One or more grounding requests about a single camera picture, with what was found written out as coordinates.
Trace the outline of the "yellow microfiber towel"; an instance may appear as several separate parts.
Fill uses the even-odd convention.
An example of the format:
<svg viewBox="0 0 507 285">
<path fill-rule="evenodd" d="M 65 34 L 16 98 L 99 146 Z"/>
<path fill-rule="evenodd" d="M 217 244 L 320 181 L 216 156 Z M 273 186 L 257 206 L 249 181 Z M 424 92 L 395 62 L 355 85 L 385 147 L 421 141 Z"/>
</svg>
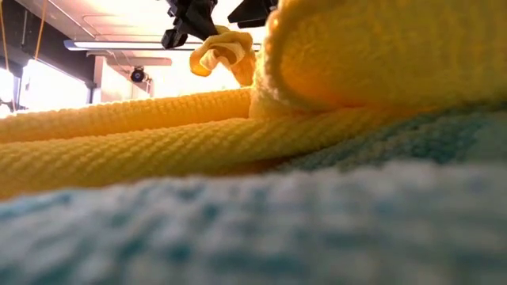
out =
<svg viewBox="0 0 507 285">
<path fill-rule="evenodd" d="M 280 0 L 252 86 L 0 120 L 0 200 L 392 159 L 507 162 L 507 0 Z"/>
</svg>

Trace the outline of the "blue microfiber towel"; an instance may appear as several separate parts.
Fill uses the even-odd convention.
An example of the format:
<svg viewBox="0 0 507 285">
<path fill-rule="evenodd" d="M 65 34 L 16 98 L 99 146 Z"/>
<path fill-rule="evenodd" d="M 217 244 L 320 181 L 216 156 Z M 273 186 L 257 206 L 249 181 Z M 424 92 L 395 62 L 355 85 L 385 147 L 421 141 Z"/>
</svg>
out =
<svg viewBox="0 0 507 285">
<path fill-rule="evenodd" d="M 275 173 L 0 203 L 0 285 L 507 285 L 507 102 Z"/>
</svg>

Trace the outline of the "ceiling light bar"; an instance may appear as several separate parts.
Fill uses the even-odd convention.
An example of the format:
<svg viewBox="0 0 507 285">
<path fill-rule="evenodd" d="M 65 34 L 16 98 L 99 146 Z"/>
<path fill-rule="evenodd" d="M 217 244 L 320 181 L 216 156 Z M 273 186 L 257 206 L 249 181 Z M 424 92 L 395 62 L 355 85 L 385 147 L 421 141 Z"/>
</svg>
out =
<svg viewBox="0 0 507 285">
<path fill-rule="evenodd" d="M 159 42 L 120 42 L 120 41 L 74 41 L 64 40 L 69 51 L 193 51 L 201 46 L 200 42 L 187 42 L 179 47 L 163 47 Z"/>
</svg>

